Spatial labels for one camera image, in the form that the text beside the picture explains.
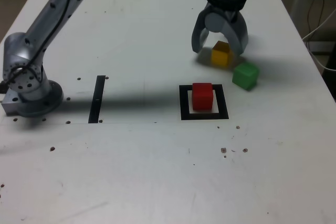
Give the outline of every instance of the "yellow cube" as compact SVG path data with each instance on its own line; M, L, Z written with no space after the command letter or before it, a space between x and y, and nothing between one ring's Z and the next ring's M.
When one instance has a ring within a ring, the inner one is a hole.
M234 57L228 43L218 41L212 49L211 62L214 65L228 67Z

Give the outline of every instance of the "red cube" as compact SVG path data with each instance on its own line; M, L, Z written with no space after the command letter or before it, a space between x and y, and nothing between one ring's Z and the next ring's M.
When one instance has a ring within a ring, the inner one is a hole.
M211 111L214 94L211 83L193 83L193 110Z

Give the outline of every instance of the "green cube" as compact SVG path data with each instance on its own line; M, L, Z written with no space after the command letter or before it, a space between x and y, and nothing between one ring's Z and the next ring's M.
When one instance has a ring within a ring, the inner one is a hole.
M257 84L259 69L251 63L244 62L235 68L232 82L245 90Z

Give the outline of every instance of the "cable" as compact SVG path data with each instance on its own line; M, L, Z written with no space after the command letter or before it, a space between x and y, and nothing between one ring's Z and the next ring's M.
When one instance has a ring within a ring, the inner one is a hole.
M317 58L316 56L309 50L307 49L308 52L310 53L310 55L314 58L314 60L321 66L323 67L325 70L328 70L328 71L332 71L332 72L336 72L336 69L331 69L331 68L326 68Z
M57 28L60 26L60 24L62 23L66 13L67 13L67 10L68 10L68 7L69 7L69 4L70 4L70 0L67 0L66 4L65 4L65 8L63 10L63 13L59 19L59 21L57 22L57 24L55 25L55 27L52 29L52 31L50 32L50 34L47 36L47 38L43 41L42 45L40 46L40 48L37 50L36 54L34 55L34 57L30 60L30 62L28 62L28 64L26 64L25 66L23 67L15 67L15 68L12 68L10 70L10 73L8 76L10 76L12 74L13 71L15 71L16 69L18 68L22 68L18 73L14 74L13 77L11 77L8 81L6 81L5 85L8 85L9 83L13 82L21 73L23 73L25 70L27 70L33 63L34 61L37 59L37 57L39 56L39 54L42 52L44 46L48 43L49 39L53 36L53 34L55 33L55 31L57 30Z
M318 26L316 29L314 29L312 32L308 33L306 36L304 36L302 38L302 40L306 39L309 35L311 35L313 32L317 31L319 28L321 28L331 17L332 15L334 15L334 13L336 12L336 9L329 15L328 18L325 19L325 21L320 25Z
M308 23L308 33L310 33L311 31L311 27L310 27L310 23L309 23L309 16L310 16L310 11L314 5L314 2L315 0L312 0L310 6L309 6L309 10L308 10L308 13L307 13L307 23ZM310 50L310 38L308 38L308 40L306 41L306 47L308 47L308 49Z
M317 26L320 26L320 24L321 24L321 18L322 18L322 14L323 14L323 11L324 11L324 3L325 3L325 1L322 0L322 8L321 8L319 22L318 22ZM312 40L312 38L314 37L315 33L316 33L316 31L310 36L310 38L309 38L309 44L310 44L310 41Z

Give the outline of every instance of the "table surface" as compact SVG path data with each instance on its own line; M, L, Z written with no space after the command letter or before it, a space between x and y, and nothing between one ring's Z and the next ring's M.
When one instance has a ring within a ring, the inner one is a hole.
M28 0L8 34L47 1ZM71 100L44 122L0 111L0 223L336 222L336 107L281 0L242 11L251 92L192 52L205 4L83 1L44 61ZM103 123L88 124L98 75ZM181 121L178 88L193 82L223 85L228 120Z

